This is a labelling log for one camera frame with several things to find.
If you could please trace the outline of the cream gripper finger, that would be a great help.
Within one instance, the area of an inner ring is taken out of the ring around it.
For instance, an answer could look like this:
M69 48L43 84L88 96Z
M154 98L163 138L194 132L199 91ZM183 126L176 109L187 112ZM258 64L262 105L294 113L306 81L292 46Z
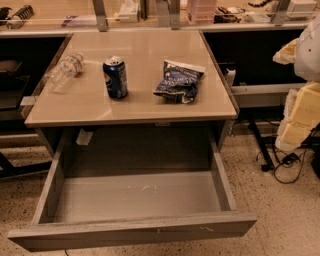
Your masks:
M295 150L319 123L320 84L308 82L299 90L290 89L285 101L284 118L277 131L276 147L283 151Z
M296 59L296 46L298 39L293 39L285 46L283 46L279 51L277 51L272 60L276 63L287 65L293 64Z

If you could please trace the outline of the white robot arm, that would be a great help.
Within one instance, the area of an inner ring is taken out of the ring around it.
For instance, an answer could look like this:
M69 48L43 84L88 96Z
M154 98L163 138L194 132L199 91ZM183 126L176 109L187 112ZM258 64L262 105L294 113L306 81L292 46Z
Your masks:
M306 81L299 90L289 90L284 118L277 131L276 147L293 151L320 123L320 15L298 38L276 52L273 61L283 65L293 63L295 75Z

